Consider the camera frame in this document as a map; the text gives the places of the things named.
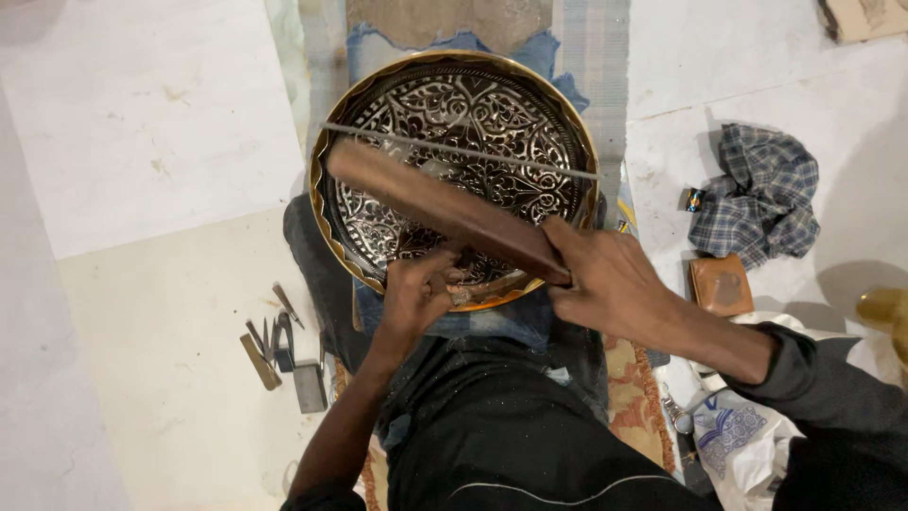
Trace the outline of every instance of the brass plate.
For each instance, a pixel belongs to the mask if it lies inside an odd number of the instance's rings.
[[[357,83],[329,122],[445,145],[597,171],[579,115],[548,81],[507,58],[468,51],[425,52],[390,64]],[[310,169],[312,207],[338,259],[384,293],[387,263],[421,256],[441,236],[322,171],[339,135],[322,130]],[[589,227],[597,182],[519,165],[358,137],[401,161],[538,224],[561,215]],[[450,291],[454,311],[478,310],[523,296],[542,284],[504,261],[476,253],[467,278]]]

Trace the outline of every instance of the hand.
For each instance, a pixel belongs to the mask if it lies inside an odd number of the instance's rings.
[[[618,231],[575,231],[559,216],[542,224],[571,271],[573,287],[551,286],[555,314],[671,353],[666,325],[686,303],[659,280],[640,243]]]
[[[454,267],[463,246],[447,242],[423,257],[388,265],[384,314],[370,351],[395,367],[406,360],[422,334],[454,305],[446,282],[464,278]]]

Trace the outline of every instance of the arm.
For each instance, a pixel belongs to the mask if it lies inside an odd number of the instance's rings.
[[[445,245],[388,266],[384,315],[369,353],[306,447],[288,502],[319,486],[356,484],[388,382],[423,332],[451,308],[445,280],[463,277],[452,267],[458,258],[459,248]]]
[[[688,303],[659,281],[631,235],[579,233],[555,217],[543,228],[573,277],[570,289],[549,289],[559,317],[711,366],[742,395],[796,422],[809,441],[793,442],[778,502],[813,499],[794,506],[805,508],[818,495],[838,505],[843,496],[905,498],[908,400],[901,389],[820,357],[812,339],[786,328],[735,325]]]
[[[570,289],[549,288],[558,317],[696,360],[744,383],[764,381],[775,339],[669,291],[636,238],[617,231],[577,232],[556,216],[543,229],[573,278]]]

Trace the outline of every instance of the patterned rug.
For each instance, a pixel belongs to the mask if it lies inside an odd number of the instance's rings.
[[[609,430],[624,443],[662,466],[675,472],[672,441],[659,403],[659,388],[653,378],[646,350],[625,339],[604,337],[608,367]],[[343,392],[352,376],[335,358],[337,395]],[[370,443],[360,480],[365,487],[369,511],[387,511],[388,463],[375,437]]]

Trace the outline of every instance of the metal rod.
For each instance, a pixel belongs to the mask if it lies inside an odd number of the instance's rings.
[[[451,147],[450,145],[436,144],[434,142],[424,142],[422,140],[414,140],[412,138],[407,138],[406,136],[397,136],[387,133],[381,133],[378,131],[370,131],[368,129],[359,129],[352,126],[345,125],[336,125],[334,123],[321,123],[322,129],[327,129],[331,131],[339,131],[341,133],[347,133],[350,135],[360,135],[360,136],[371,136],[374,138],[381,138],[384,140],[390,140],[392,142],[401,142],[402,144],[411,144],[416,147],[425,147],[426,149],[435,149],[438,151],[448,151],[450,153],[455,153],[458,155],[465,156],[474,156],[476,158],[483,158],[486,160],[493,160],[496,162],[512,164],[512,165],[524,165],[532,168],[538,168],[542,170],[549,170],[551,172],[557,172],[559,174],[570,175],[572,177],[581,177],[583,179],[592,179],[598,181],[602,179],[601,175],[592,174],[589,172],[583,172],[582,170],[573,170],[569,168],[561,168],[554,165],[546,165],[537,162],[531,162],[528,160],[521,160],[519,158],[509,158],[507,156],[498,156],[498,155],[487,155],[485,153],[480,153],[480,151],[473,151],[472,149],[461,149],[459,147]]]

